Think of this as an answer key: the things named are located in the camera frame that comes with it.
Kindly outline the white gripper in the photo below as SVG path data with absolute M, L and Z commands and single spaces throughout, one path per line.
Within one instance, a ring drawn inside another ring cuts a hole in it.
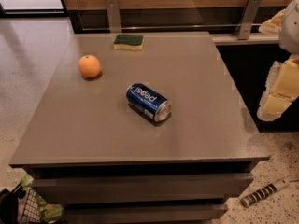
M 292 0 L 271 19 L 262 23 L 258 31 L 277 35 L 279 45 L 291 54 L 299 53 L 299 0 Z M 274 61 L 265 91 L 261 97 L 257 117 L 262 121 L 274 121 L 299 97 L 299 56 L 292 55 L 284 63 Z

